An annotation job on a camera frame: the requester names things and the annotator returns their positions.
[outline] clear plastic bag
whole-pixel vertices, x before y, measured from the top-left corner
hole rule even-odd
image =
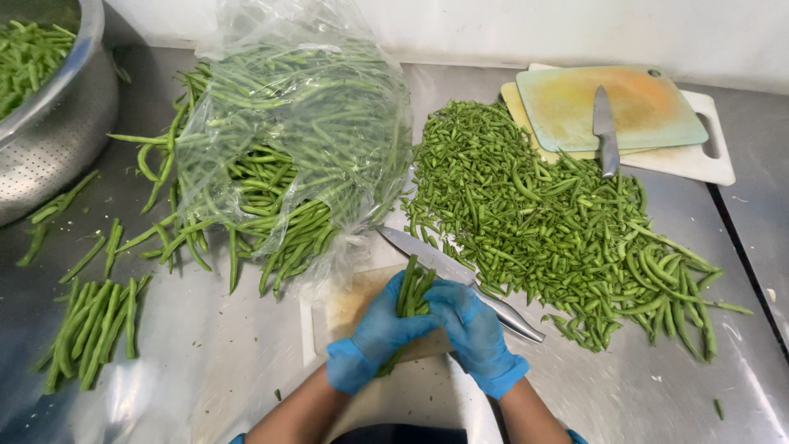
[[[411,161],[408,89],[353,3],[225,0],[196,53],[211,80],[194,85],[203,92],[175,146],[181,217],[265,227],[253,232],[260,256],[281,247],[305,201],[331,209],[334,244],[391,206]],[[254,191],[276,199],[250,202]],[[347,286],[346,250],[323,249],[301,281]]]

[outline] white cutting board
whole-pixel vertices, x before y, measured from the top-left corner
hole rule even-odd
[[[529,65],[529,70],[555,69],[560,68],[541,65],[540,63]],[[718,118],[718,110],[715,108],[715,100],[706,94],[682,90],[680,92],[690,103],[690,107],[697,114],[703,116],[701,121],[705,124],[705,128],[709,133],[709,141],[707,143],[711,144],[710,151],[717,153],[718,158],[713,159],[707,156],[702,145],[685,145],[622,154],[619,162],[622,165],[661,171],[689,179],[712,182],[719,185],[731,185],[735,182],[735,171],[731,166],[729,151],[724,140],[724,132],[720,128],[720,119]]]

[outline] kitchen knife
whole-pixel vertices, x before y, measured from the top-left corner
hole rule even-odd
[[[619,169],[619,146],[616,144],[611,102],[603,85],[600,85],[594,93],[592,133],[600,138],[600,165],[603,168],[603,179],[610,179]]]
[[[474,276],[474,272],[460,262],[402,231],[381,225],[376,227],[376,230],[403,253],[419,256],[419,262],[428,268],[434,269],[439,277],[456,280],[461,284],[468,285],[482,302],[495,311],[496,317],[499,318],[499,322],[502,325],[535,342],[541,343],[545,339],[545,335],[529,325],[514,308],[510,307],[510,304],[481,292],[477,286],[477,278]]]

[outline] cutting board handle hole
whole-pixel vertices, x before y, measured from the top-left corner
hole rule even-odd
[[[709,121],[709,117],[703,115],[702,113],[696,113],[696,116],[699,120],[701,120],[701,124],[704,126],[704,129],[707,130],[707,141],[701,144],[701,151],[709,157],[710,159],[720,159],[720,150],[718,149],[717,141],[713,136],[712,131],[712,123]]]

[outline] white wall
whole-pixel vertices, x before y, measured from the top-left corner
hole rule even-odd
[[[107,0],[153,46],[191,47],[215,0]],[[357,0],[400,62],[650,63],[676,81],[789,94],[786,0]]]

